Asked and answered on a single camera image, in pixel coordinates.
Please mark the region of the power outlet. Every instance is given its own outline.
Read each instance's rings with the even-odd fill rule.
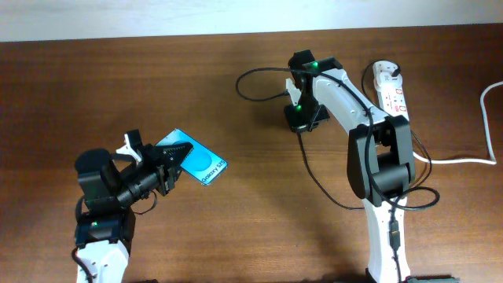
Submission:
[[[402,75],[393,77],[398,66],[389,61],[377,61],[372,66],[374,87],[379,98],[379,106],[391,116],[402,115],[409,120],[406,99],[403,96]]]

